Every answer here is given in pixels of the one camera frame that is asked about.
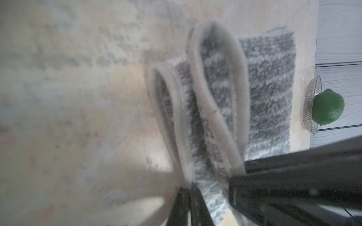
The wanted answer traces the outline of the grey striped dishcloth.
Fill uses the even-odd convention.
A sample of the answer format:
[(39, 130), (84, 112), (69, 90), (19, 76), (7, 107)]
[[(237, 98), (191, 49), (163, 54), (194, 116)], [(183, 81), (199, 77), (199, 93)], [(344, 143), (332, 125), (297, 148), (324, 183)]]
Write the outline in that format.
[(186, 54), (155, 63), (146, 85), (165, 145), (182, 178), (196, 185), (212, 225), (231, 209), (229, 179), (245, 163), (290, 152), (296, 47), (286, 27), (238, 37), (206, 20)]

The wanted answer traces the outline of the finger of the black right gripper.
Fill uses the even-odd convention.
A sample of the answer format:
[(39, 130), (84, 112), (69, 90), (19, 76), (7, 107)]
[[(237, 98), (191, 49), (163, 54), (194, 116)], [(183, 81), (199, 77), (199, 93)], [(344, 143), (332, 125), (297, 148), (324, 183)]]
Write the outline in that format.
[(248, 161), (231, 206), (259, 226), (359, 226), (362, 139)]

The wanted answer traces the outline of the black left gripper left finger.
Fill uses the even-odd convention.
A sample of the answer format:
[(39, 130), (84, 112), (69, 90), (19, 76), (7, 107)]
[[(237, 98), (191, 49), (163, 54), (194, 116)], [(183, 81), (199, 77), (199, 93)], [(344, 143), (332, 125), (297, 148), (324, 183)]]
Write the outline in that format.
[(178, 189), (166, 226), (188, 225), (189, 196), (189, 189)]

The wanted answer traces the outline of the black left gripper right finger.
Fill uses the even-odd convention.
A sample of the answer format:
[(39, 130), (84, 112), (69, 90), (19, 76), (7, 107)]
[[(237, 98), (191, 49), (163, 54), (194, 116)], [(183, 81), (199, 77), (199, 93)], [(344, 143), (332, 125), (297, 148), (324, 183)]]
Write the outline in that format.
[(190, 190), (190, 213), (192, 226), (214, 226), (210, 212), (196, 184)]

